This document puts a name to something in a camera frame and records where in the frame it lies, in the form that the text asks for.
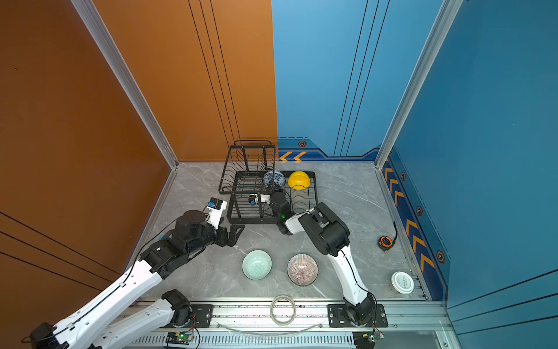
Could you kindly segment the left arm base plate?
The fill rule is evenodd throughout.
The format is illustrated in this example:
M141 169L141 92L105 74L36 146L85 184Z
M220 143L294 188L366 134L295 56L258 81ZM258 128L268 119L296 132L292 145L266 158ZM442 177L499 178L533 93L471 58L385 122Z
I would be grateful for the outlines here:
M192 327L198 329L207 329L210 327L214 312L214 306L211 304L193 304L174 311L171 321L166 325L169 328L185 328Z

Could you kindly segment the pale green ribbed bowl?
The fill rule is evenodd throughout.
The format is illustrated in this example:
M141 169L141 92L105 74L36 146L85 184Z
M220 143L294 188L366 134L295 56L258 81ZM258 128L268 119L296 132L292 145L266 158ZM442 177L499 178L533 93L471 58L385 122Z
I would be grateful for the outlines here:
M253 250L243 260L242 270L244 275L253 281L264 279L273 267L270 255L263 250Z

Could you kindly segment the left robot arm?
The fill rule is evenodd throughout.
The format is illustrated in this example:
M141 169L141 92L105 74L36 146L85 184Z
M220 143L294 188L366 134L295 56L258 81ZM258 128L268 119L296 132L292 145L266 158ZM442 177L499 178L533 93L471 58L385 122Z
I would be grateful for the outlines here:
M230 230L209 223L210 215L190 210L167 225L161 239L151 239L134 264L112 285L71 316L55 325L43 323L29 336L33 348L85 348L94 343L108 325L132 305L140 295L161 283L200 254L216 244L232 247L244 230L232 225Z

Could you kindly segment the yellow bowl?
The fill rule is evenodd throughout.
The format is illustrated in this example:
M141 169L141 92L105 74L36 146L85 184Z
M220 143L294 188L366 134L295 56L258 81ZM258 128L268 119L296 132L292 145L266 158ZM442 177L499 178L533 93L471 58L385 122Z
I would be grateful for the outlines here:
M303 171L293 172L288 179L288 185L293 190L305 190L310 187L311 183L310 176Z

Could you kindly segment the blue floral bowl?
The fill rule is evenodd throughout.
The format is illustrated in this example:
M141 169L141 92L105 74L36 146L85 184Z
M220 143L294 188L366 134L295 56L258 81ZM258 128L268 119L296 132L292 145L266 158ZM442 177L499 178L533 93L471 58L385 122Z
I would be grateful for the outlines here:
M270 170L262 176L262 184L266 188L283 188L286 177L281 171Z

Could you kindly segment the pink striped bowl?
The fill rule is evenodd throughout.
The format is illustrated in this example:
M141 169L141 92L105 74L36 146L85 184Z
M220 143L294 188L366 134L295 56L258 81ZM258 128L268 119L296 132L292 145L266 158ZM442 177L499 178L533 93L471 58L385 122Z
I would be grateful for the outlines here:
M308 254L296 254L287 265L289 279L297 286L309 286L318 277L318 264Z

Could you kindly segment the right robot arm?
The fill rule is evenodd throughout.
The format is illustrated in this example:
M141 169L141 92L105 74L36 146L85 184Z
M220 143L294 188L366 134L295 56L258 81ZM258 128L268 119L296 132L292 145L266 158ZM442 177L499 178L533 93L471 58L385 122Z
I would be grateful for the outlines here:
M326 204L318 203L295 214L283 191L253 193L248 202L269 205L282 234L306 234L319 253L328 257L341 284L347 316L354 325L364 327L375 322L378 302L358 273L350 249L350 230Z

